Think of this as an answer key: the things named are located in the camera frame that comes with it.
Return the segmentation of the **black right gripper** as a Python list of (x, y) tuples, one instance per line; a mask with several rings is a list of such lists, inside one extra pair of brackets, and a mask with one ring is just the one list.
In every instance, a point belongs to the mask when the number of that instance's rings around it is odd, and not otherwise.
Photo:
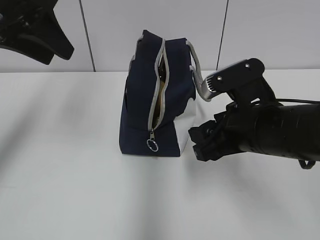
[(250, 113), (259, 106), (259, 102), (250, 103), (249, 109), (241, 109), (236, 102), (231, 102), (225, 111), (214, 114), (214, 119), (191, 127), (188, 130), (194, 143), (193, 152), (202, 162), (217, 161), (222, 157), (240, 154), (241, 142), (249, 131)]

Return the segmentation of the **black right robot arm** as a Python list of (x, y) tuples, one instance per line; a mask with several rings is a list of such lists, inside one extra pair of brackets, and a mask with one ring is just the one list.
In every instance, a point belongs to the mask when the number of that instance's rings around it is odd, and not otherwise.
[(240, 153), (296, 159), (304, 168), (320, 160), (319, 104), (228, 106), (188, 133), (203, 162)]

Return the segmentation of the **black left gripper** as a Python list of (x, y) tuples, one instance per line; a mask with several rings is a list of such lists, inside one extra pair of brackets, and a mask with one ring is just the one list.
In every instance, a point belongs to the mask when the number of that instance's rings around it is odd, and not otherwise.
[(54, 57), (70, 60), (75, 48), (62, 30), (56, 0), (2, 0), (0, 48), (49, 65)]

